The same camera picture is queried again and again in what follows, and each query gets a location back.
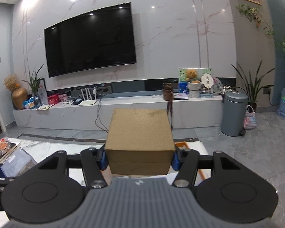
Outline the orange storage box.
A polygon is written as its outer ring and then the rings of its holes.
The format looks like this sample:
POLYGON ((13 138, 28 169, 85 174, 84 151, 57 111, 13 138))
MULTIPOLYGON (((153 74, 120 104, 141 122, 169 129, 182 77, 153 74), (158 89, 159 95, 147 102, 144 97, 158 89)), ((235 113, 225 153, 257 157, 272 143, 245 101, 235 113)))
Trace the orange storage box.
POLYGON ((189 149, 187 142, 175 142, 174 144, 176 147, 178 147, 181 150, 189 149))

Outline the gold vase with dried flowers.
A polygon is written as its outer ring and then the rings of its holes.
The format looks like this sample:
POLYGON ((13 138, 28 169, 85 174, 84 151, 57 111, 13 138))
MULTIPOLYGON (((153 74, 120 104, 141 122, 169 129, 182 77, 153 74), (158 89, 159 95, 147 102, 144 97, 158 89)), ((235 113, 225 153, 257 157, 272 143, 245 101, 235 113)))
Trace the gold vase with dried flowers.
POLYGON ((28 92, 21 86, 18 76, 16 74, 8 75, 4 79, 3 85, 11 92, 11 98, 15 108, 23 110, 25 108, 24 101, 28 99, 28 92))

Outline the white round fan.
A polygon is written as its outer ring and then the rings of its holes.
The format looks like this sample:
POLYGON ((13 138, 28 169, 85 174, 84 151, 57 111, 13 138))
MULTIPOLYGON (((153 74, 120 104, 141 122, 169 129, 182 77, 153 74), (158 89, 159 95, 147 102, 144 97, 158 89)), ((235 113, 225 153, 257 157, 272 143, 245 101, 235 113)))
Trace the white round fan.
POLYGON ((201 82, 203 85, 201 90, 211 89, 212 86, 214 85, 214 80, 211 74, 203 74, 201 77, 201 82))

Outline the brown cardboard box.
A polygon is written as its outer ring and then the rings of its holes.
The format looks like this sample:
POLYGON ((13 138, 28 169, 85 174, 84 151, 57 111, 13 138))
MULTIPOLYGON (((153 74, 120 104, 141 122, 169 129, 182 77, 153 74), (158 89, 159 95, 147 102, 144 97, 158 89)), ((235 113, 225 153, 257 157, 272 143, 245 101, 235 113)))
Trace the brown cardboard box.
POLYGON ((105 151, 112 174, 166 175, 175 152, 166 111, 115 109, 105 151))

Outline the grey trash can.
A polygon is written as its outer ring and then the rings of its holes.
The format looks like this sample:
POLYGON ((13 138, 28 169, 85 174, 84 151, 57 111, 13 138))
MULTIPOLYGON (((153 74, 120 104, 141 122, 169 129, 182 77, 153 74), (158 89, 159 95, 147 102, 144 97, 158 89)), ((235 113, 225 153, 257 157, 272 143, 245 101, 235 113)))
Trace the grey trash can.
POLYGON ((221 132, 236 137, 244 127, 248 96, 240 92, 226 92, 223 100, 221 132))

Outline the potted green plant left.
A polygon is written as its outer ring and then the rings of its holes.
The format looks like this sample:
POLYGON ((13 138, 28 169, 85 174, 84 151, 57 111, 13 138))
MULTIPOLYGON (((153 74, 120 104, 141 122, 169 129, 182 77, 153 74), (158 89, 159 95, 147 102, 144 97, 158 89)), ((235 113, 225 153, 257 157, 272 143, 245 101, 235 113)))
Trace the potted green plant left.
POLYGON ((38 96, 38 90, 40 87, 41 77, 38 76, 40 70, 43 68, 42 65, 37 71, 33 71, 32 73, 29 71, 29 80, 22 80, 23 82, 27 83, 31 89, 32 97, 35 100, 35 97, 38 96))

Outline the hanging vine plant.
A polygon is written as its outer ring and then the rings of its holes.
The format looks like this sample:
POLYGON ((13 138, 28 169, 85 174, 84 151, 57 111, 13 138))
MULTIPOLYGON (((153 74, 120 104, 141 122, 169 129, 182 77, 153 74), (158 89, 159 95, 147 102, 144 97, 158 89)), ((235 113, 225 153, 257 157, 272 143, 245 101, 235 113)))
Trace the hanging vine plant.
POLYGON ((267 36, 275 39, 275 32, 273 27, 266 21, 265 17, 260 13, 260 9, 257 7, 251 7, 248 4, 240 4, 236 6, 238 12, 245 16, 251 23, 254 22, 256 28, 264 31, 267 36))

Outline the potted green plant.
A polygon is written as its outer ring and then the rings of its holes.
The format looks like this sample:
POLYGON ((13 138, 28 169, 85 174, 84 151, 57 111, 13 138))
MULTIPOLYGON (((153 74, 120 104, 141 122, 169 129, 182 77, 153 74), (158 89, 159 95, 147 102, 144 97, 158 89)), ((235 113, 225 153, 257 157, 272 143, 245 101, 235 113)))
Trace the potted green plant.
POLYGON ((43 68, 42 65, 37 71, 33 71, 32 73, 29 71, 29 80, 22 80, 23 82, 27 83, 31 89, 32 97, 35 100, 35 97, 38 96, 38 90, 40 87, 41 77, 38 76, 40 70, 43 68))
POLYGON ((263 78, 275 70, 275 68, 272 68, 268 70, 266 73, 259 76, 258 74, 260 72, 262 63, 263 61, 261 60, 256 70, 254 78, 252 78, 251 71, 249 71, 248 75, 246 75, 239 63, 237 63, 237 66, 232 64, 233 69, 236 71, 237 75, 240 77, 242 84, 244 85, 243 88, 241 86, 236 86, 233 88, 233 90, 235 91, 237 89, 242 90, 245 93, 245 95, 247 95, 248 97, 248 105, 250 105, 255 111, 257 108, 257 97, 260 91, 264 89, 270 89, 271 87, 273 87, 273 84, 267 84, 265 86, 261 86, 263 78))

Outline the potted green plant right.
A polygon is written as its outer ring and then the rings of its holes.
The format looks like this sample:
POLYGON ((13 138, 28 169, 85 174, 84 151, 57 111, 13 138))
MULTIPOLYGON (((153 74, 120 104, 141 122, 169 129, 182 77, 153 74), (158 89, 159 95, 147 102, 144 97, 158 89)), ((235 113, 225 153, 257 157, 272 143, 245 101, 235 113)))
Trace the potted green plant right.
POLYGON ((264 89, 270 89, 271 87, 273 87, 273 84, 267 84, 265 86, 261 86, 263 78, 275 70, 275 68, 272 68, 268 70, 266 73, 259 76, 258 74, 260 72, 262 63, 263 61, 261 60, 256 70, 254 78, 252 78, 251 71, 249 71, 248 75, 246 75, 239 63, 237 63, 237 66, 232 64, 233 69, 236 71, 237 75, 240 77, 242 84, 244 85, 243 88, 241 86, 236 86, 233 88, 233 90, 235 91, 237 89, 242 90, 245 93, 245 95, 247 95, 248 97, 248 105, 250 105, 255 111, 257 108, 257 97, 260 91, 264 89))

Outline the marble TV console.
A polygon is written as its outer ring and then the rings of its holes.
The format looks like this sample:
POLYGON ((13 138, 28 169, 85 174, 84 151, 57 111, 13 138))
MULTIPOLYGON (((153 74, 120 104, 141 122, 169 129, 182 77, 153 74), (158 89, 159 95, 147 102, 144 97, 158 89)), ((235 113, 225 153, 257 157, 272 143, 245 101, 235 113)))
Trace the marble TV console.
POLYGON ((18 127, 60 130, 101 130, 108 128, 114 118, 136 124, 139 115, 164 114, 175 129, 219 126, 223 102, 220 95, 211 98, 174 100, 172 112, 161 95, 102 98, 79 105, 58 103, 47 110, 14 110, 18 127))

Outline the blue snack bag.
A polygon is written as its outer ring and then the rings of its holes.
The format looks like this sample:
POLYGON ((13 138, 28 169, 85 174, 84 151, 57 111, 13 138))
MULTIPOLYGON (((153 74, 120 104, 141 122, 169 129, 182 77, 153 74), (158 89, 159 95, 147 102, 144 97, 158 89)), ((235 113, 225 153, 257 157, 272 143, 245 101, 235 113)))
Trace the blue snack bag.
POLYGON ((38 95, 25 100, 23 103, 25 109, 37 109, 41 106, 41 101, 38 95))

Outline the black television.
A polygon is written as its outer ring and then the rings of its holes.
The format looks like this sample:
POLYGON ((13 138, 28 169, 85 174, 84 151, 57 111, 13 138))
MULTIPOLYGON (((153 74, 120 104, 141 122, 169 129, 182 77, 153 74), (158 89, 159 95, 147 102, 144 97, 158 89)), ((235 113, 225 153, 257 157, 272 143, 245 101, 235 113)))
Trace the black television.
POLYGON ((49 77, 137 62, 130 3, 71 17, 44 37, 49 77))

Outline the pastel woven bag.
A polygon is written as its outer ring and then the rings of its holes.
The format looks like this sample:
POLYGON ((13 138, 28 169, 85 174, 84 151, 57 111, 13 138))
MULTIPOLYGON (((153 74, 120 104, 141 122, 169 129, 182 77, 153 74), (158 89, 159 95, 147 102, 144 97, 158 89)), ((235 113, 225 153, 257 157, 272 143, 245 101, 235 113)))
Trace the pastel woven bag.
POLYGON ((255 111, 251 105, 246 106, 245 118, 244 118, 244 129, 251 130, 256 127, 256 116, 255 111))

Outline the red gift box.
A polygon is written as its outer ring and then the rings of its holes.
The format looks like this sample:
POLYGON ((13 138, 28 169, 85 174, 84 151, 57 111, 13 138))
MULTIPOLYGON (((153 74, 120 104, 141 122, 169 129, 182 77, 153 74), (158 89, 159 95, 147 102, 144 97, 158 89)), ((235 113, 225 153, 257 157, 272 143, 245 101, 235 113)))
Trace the red gift box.
POLYGON ((59 103, 59 95, 53 94, 48 97, 48 104, 55 105, 59 103))

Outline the green picture board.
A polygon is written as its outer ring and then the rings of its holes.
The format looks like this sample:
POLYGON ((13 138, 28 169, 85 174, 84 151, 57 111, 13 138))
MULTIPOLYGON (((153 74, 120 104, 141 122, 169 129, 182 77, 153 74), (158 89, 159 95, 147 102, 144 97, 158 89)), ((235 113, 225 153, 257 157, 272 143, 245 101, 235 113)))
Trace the green picture board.
POLYGON ((201 78, 204 74, 212 75, 211 68, 179 68, 179 93, 189 94, 198 91, 202 86, 201 78))

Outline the clear plastic box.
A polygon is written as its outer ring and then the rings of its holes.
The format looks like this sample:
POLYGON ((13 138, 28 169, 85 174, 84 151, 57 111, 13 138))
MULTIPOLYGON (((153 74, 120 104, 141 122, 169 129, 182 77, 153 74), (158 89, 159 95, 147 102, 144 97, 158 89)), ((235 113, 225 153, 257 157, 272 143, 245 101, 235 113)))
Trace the clear plastic box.
POLYGON ((2 164, 5 177, 17 177, 37 165, 36 160, 21 147, 17 148, 2 164))

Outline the teddy bear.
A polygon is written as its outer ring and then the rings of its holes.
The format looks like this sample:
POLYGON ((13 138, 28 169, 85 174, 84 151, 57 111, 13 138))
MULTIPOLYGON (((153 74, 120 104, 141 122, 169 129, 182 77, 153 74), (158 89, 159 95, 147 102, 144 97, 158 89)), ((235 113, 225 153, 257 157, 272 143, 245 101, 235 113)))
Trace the teddy bear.
POLYGON ((190 83, 200 83, 196 69, 187 69, 185 71, 185 81, 190 83))

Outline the white wifi router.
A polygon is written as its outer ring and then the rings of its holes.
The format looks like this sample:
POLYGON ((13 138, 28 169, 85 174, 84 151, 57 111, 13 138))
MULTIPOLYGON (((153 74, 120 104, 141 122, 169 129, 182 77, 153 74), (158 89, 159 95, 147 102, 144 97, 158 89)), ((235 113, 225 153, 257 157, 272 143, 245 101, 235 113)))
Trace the white wifi router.
POLYGON ((80 89, 83 101, 79 105, 94 105, 97 102, 97 90, 93 88, 85 88, 85 90, 80 89))

